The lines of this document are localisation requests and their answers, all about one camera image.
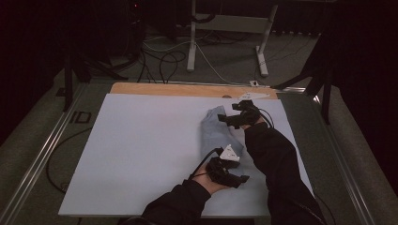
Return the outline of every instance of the hand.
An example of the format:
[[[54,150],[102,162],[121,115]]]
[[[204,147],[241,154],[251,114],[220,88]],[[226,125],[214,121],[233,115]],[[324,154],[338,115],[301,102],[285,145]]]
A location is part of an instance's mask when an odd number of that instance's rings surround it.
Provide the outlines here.
[[[263,117],[260,117],[260,118],[255,122],[255,124],[264,123],[264,122],[266,122],[266,121],[264,121]],[[247,128],[249,128],[249,127],[251,127],[251,126],[250,126],[250,125],[242,125],[242,126],[240,126],[240,128],[242,128],[242,129],[247,129]]]
[[[199,168],[192,180],[203,186],[211,195],[219,190],[229,188],[211,181],[206,171],[206,164]]]

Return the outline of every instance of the gray carpet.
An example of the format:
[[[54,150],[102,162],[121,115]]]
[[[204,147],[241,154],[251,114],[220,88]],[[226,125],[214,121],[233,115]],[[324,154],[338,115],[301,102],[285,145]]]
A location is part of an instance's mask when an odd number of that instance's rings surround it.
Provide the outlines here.
[[[224,33],[230,38],[244,38],[243,34]],[[153,49],[164,50],[188,41],[179,38],[177,43],[166,38],[148,36],[146,44]],[[206,45],[198,40],[201,50],[208,62],[219,73],[217,75],[210,67],[205,57],[197,51],[195,71],[187,72],[187,60],[177,64],[162,63],[163,77],[167,80],[176,67],[176,73],[170,77],[169,82],[184,83],[249,83],[257,80],[265,85],[274,85],[284,82],[298,75],[308,58],[316,38],[282,35],[271,35],[266,47],[266,59],[269,76],[261,78],[258,75],[254,46],[259,44],[261,37],[251,35],[243,41],[233,44]],[[188,44],[181,44],[174,51],[188,53]],[[158,57],[164,53],[150,52]],[[162,83],[160,75],[160,60],[146,55],[146,64],[150,71],[143,74],[143,83],[152,76],[157,83]],[[137,63],[126,70],[120,71],[122,76],[129,77],[130,82],[136,82],[142,65]],[[67,137],[90,128],[94,125],[100,110],[101,102],[109,92],[115,80],[95,73],[91,83],[86,85],[82,92],[75,112],[91,113],[89,123],[69,123],[62,134],[60,144]],[[0,211],[3,211],[23,175],[29,168],[35,156],[56,125],[63,109],[64,99],[56,97],[55,93],[63,86],[63,74],[55,78],[55,85],[24,118],[0,149]],[[308,80],[296,83],[296,87],[305,87]],[[336,165],[333,155],[333,142],[328,134],[332,130],[332,137],[344,153],[352,173],[357,179],[360,190],[364,193],[364,200],[368,203],[369,210],[375,224],[395,224],[398,221],[398,203],[396,196],[387,184],[387,180],[375,163],[371,151],[363,139],[348,109],[342,102],[338,89],[333,88],[330,103],[331,126],[322,123],[319,109],[310,97],[292,93],[280,93],[279,98],[287,111],[288,119],[294,131],[301,156],[308,171],[314,192],[323,202],[319,202],[328,224],[361,224],[360,217],[352,203],[350,194],[346,189],[344,176]],[[84,149],[90,130],[62,142],[55,149],[51,164],[50,174],[54,182],[61,186],[67,183],[73,175],[80,154]],[[48,182],[45,171],[41,173],[36,184],[28,195],[21,211],[15,217],[13,224],[77,224],[78,218],[60,217],[57,215],[63,200],[63,193],[56,190]],[[116,224],[118,218],[84,218],[82,224]],[[269,217],[256,218],[256,224],[270,224]]]

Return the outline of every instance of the black jacket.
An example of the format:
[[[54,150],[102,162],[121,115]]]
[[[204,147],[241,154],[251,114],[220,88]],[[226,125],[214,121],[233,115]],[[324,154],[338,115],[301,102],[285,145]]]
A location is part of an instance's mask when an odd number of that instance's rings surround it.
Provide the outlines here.
[[[326,224],[319,205],[301,181],[296,149],[284,135],[266,123],[245,129],[245,143],[254,165],[267,177],[271,223]],[[189,225],[200,218],[210,194],[198,183],[185,180],[151,202],[142,214],[149,223]],[[145,224],[130,219],[123,225]]]

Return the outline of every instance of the black sleeve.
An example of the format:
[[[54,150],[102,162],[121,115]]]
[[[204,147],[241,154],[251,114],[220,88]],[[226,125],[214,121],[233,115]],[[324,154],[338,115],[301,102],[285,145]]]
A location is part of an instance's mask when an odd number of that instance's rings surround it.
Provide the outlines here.
[[[142,218],[157,225],[192,224],[199,219],[206,201],[211,197],[196,181],[185,180],[172,191],[163,194],[146,206]],[[143,224],[133,219],[123,225]]]
[[[254,165],[267,177],[272,224],[326,224],[314,196],[301,181],[296,148],[278,130],[259,123],[245,129]]]

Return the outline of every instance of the white board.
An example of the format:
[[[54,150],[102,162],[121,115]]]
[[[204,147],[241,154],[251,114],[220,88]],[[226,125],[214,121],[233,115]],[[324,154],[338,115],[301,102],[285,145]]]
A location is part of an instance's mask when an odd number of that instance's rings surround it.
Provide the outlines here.
[[[227,115],[237,99],[108,94],[91,131],[68,192],[61,216],[126,217],[141,215],[146,205],[187,179],[199,164],[200,122],[207,111],[223,105]],[[296,142],[279,100],[255,99],[277,128]],[[243,130],[231,128],[242,144]],[[250,176],[239,188],[215,193],[204,217],[267,216],[266,178],[246,150],[243,172]],[[311,185],[298,151],[301,179]]]

